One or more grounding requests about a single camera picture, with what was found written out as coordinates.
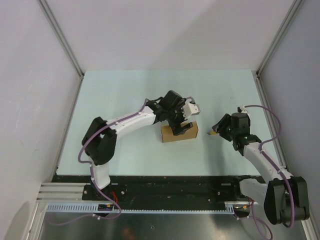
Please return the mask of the brown cardboard express box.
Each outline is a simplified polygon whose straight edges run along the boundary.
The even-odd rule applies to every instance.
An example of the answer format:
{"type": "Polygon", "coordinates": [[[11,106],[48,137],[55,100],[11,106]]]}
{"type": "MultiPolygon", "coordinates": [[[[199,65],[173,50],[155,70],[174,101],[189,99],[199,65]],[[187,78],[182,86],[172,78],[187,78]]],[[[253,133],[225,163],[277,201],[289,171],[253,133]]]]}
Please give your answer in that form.
{"type": "Polygon", "coordinates": [[[163,125],[160,128],[162,143],[177,142],[183,140],[195,139],[198,135],[198,125],[196,121],[185,122],[180,126],[171,128],[169,125],[163,125]]]}

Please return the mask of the yellow utility knife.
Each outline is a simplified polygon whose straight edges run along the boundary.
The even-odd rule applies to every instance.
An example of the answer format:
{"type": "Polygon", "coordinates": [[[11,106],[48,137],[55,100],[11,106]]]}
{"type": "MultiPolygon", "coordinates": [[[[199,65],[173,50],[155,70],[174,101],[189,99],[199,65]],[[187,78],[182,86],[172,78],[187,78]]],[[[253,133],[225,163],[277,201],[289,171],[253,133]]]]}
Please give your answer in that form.
{"type": "Polygon", "coordinates": [[[215,132],[215,131],[209,131],[208,133],[207,133],[209,136],[214,136],[214,135],[218,135],[218,133],[217,132],[215,132]]]}

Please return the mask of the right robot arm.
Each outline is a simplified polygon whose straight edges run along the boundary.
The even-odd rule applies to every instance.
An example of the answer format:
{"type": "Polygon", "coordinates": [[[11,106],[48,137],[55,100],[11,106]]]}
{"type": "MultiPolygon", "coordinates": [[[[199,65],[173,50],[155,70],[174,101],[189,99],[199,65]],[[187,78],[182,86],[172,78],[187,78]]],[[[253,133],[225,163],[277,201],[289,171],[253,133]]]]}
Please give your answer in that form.
{"type": "Polygon", "coordinates": [[[232,143],[235,151],[246,158],[259,172],[264,183],[245,176],[230,188],[231,196],[242,201],[245,197],[263,206],[268,221],[273,225],[305,221],[310,217],[309,194],[306,180],[293,176],[276,163],[262,141],[250,131],[251,120],[246,112],[225,114],[212,127],[223,139],[232,143]]]}

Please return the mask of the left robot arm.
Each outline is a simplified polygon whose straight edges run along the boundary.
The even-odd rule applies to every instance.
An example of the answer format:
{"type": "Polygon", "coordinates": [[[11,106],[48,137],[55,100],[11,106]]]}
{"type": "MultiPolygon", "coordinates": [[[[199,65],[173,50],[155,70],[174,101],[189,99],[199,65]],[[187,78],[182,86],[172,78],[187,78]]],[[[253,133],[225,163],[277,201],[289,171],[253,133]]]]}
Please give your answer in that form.
{"type": "Polygon", "coordinates": [[[119,139],[140,128],[166,121],[174,136],[184,135],[193,124],[192,116],[201,112],[193,97],[182,97],[173,90],[156,99],[146,98],[139,110],[113,120],[96,117],[92,120],[78,153],[81,164],[89,164],[93,194],[100,200],[110,196],[109,161],[119,139]]]}

